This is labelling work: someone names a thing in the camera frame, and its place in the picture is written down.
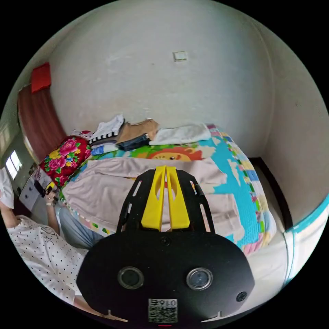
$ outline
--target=red floral pillow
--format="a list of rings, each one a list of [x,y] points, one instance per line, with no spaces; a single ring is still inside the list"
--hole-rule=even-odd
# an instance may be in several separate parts
[[[40,163],[40,168],[58,186],[62,187],[80,164],[90,156],[88,141],[78,136],[68,136],[58,149]]]

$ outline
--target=light switch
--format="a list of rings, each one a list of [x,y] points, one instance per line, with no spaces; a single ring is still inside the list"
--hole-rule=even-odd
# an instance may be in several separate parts
[[[184,51],[175,51],[173,52],[173,54],[174,54],[175,62],[181,62],[187,60],[186,52]]]

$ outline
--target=beige blanket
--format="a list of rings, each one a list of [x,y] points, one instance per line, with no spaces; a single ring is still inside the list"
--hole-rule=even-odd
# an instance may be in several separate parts
[[[157,166],[173,166],[193,175],[205,186],[226,183],[210,158],[201,161],[150,160],[139,158],[112,158],[89,161],[87,168],[63,189],[70,206],[86,219],[115,231],[123,202],[138,175]],[[164,198],[162,231],[170,228],[168,197]],[[244,234],[234,196],[232,194],[206,194],[216,233],[227,236]]]

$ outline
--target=dark baseboard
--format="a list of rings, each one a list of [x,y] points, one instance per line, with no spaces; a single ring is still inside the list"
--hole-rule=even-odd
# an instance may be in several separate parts
[[[273,174],[271,173],[271,171],[269,170],[266,163],[261,157],[249,158],[249,161],[252,163],[253,166],[257,166],[263,172],[264,176],[268,180],[274,192],[274,195],[278,201],[282,213],[282,220],[285,230],[292,228],[293,223],[292,223],[292,217],[289,210],[289,206],[275,177],[273,176]]]

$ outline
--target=black device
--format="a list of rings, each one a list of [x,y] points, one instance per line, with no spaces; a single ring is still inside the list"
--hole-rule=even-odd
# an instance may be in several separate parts
[[[126,320],[120,328],[201,326],[204,320],[237,311],[254,287],[243,252],[215,233],[209,205],[195,178],[183,170],[175,172],[188,227],[161,232],[143,226],[155,177],[155,170],[148,170],[128,193],[116,233],[90,249],[78,273],[77,286],[89,306]],[[178,199],[180,191],[174,187]]]
[[[34,181],[34,187],[37,189],[42,198],[44,198],[46,194],[48,195],[52,190],[51,186],[49,186],[48,189],[45,190],[37,180]]]

